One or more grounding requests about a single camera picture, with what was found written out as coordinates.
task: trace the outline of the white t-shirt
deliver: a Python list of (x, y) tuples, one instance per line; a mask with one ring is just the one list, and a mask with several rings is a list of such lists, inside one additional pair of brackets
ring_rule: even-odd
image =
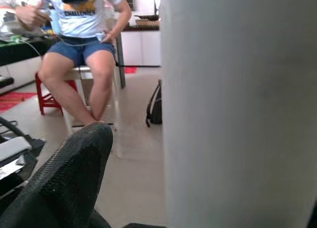
[[(37, 5), (40, 0), (30, 0)], [(44, 5), (51, 3), (59, 16), (61, 34), (70, 37), (91, 38), (106, 29), (106, 10), (104, 0), (88, 0), (86, 3), (70, 6), (62, 0), (43, 0)], [(107, 0), (118, 5), (122, 0)]]

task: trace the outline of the black backpack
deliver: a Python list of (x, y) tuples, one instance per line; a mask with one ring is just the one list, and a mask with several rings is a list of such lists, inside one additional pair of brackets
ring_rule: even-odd
[(151, 97), (147, 108), (146, 124), (150, 127), (150, 123), (162, 124), (162, 93), (161, 80), (158, 81), (158, 86)]

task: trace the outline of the thumbs up gesture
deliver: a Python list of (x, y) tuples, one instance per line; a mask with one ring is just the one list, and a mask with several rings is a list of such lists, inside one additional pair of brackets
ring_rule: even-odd
[(17, 18), (27, 26), (42, 26), (47, 21), (50, 21), (50, 17), (44, 12), (41, 12), (43, 4), (43, 0), (40, 0), (37, 5), (17, 7), (15, 14)]

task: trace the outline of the person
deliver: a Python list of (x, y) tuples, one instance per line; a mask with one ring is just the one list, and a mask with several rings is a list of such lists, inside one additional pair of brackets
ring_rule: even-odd
[[(84, 126), (101, 120), (111, 97), (115, 66), (114, 39), (127, 25), (131, 9), (126, 0), (107, 0), (119, 12), (114, 27), (106, 29), (104, 0), (64, 3), (63, 0), (29, 0), (27, 6), (16, 8), (16, 17), (25, 29), (42, 26), (50, 17), (41, 11), (52, 4), (58, 12), (62, 41), (54, 44), (44, 55), (38, 76), (52, 96)], [(98, 41), (96, 34), (106, 36)], [(78, 93), (67, 84), (64, 75), (73, 67), (90, 67), (94, 83), (88, 111)]]

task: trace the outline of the graphic print on shirt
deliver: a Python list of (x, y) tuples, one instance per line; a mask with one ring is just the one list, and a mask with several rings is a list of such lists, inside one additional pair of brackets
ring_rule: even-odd
[(88, 0), (81, 4), (63, 4), (65, 16), (92, 16), (96, 14), (96, 0)]

